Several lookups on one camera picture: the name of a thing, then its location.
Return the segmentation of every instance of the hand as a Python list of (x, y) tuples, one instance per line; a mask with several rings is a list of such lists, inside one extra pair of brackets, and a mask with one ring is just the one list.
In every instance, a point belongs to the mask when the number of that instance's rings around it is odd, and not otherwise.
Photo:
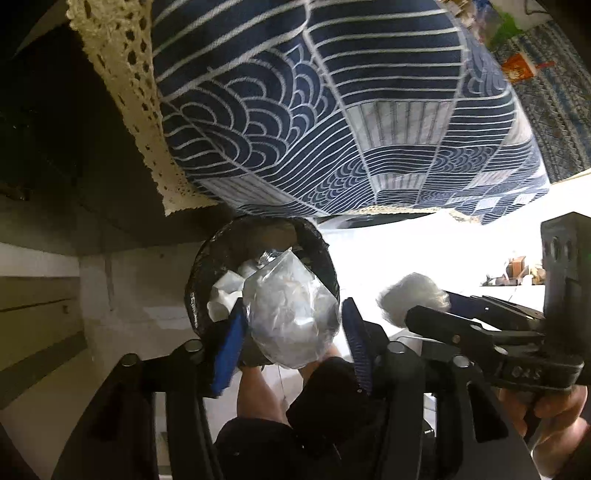
[[(501, 389), (499, 400), (516, 430), (524, 436), (527, 432), (524, 417), (528, 406), (510, 390)], [(555, 475), (587, 433), (589, 425), (579, 418), (586, 401), (587, 387), (575, 385), (569, 393), (545, 395), (534, 406), (534, 414), (538, 418), (550, 419), (534, 451), (534, 460), (543, 475)]]

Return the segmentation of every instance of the cream lace edging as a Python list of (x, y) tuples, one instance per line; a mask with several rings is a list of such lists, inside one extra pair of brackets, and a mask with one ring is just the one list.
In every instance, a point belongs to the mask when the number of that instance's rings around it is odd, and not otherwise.
[(70, 26), (115, 100), (151, 170), (166, 215), (215, 205), (174, 162), (162, 129), (152, 66), (151, 0), (67, 0)]

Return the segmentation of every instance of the blue gripper pad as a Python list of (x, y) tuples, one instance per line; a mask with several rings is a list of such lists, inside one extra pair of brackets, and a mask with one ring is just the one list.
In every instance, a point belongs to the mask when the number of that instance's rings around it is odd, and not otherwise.
[(348, 298), (343, 302), (342, 322), (347, 343), (351, 350), (351, 357), (353, 357), (357, 382), (361, 388), (370, 394), (373, 389), (371, 345), (369, 344), (369, 336), (365, 330), (361, 314), (352, 298)]
[(242, 299), (237, 299), (234, 308), (230, 312), (228, 322), (230, 323), (228, 333), (213, 364), (211, 390), (216, 397), (221, 395), (222, 391), (230, 385), (246, 338), (248, 324)]

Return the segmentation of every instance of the green object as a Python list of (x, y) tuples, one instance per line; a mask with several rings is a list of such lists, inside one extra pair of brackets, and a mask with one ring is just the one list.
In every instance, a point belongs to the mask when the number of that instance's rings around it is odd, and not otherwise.
[(511, 14), (504, 13), (498, 7), (495, 7), (495, 9), (501, 17), (502, 23), (499, 26), (499, 29), (496, 31), (495, 35), (491, 39), (491, 42), (489, 44), (489, 48), (491, 50), (496, 50), (510, 38), (523, 33), (523, 30), (517, 26), (517, 24), (515, 23), (515, 18), (513, 18)]

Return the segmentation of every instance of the navy fabric with white wave pattern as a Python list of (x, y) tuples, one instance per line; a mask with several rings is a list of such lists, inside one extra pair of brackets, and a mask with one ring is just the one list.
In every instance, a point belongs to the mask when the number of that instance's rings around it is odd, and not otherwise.
[(488, 223), (548, 190), (499, 66), (435, 0), (155, 0), (152, 24), (170, 152), (239, 210)]

